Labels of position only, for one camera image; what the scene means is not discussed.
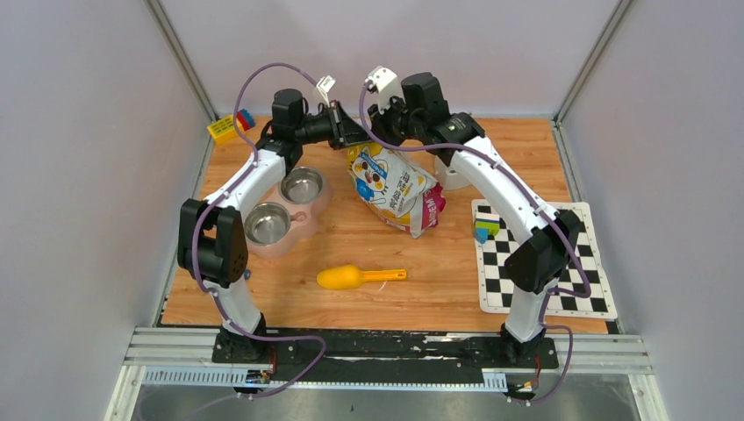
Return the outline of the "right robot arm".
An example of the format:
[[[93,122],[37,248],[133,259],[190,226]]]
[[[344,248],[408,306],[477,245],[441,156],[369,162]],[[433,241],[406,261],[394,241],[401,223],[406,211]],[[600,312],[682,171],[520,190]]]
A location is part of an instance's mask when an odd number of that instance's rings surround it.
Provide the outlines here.
[[[369,93],[377,95],[376,104],[359,108],[368,114],[361,124],[369,137],[394,150],[402,150],[408,139],[419,141],[421,150],[434,154],[483,195],[518,242],[504,262],[516,290],[500,345],[506,362],[525,365],[547,329],[545,310],[560,276],[570,266],[580,266],[576,242],[581,220],[535,193],[471,115],[451,112],[433,74],[399,79],[392,70],[377,67],[365,79],[359,102]]]

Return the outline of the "yellow food scoop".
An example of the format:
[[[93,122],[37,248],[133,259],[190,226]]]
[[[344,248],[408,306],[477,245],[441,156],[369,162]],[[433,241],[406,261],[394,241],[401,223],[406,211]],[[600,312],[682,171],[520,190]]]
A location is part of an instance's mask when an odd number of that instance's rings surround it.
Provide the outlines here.
[[[394,282],[407,279],[405,269],[361,270],[355,265],[328,268],[318,273],[317,284],[324,289],[357,289],[370,282]]]

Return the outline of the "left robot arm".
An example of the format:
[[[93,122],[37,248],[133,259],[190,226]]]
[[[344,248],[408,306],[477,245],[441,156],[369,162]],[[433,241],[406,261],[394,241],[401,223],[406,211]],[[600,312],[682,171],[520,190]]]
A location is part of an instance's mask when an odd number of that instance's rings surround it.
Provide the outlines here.
[[[236,339],[235,351],[244,360],[262,360],[270,340],[265,318],[253,303],[244,278],[249,257],[244,229],[248,212],[290,174],[305,145],[327,142],[340,150],[368,140],[361,124],[340,102],[322,103],[311,113],[299,90],[280,89],[274,94],[271,119],[243,167],[205,199],[183,202],[177,263],[211,296],[222,317],[223,332]]]

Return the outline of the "pet food bag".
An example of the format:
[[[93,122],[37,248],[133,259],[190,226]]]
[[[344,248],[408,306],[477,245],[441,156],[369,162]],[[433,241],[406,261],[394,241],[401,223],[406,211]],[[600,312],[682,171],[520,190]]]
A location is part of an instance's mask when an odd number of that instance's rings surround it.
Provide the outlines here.
[[[439,224],[443,188],[406,153],[367,142],[347,149],[347,172],[361,200],[414,239]]]

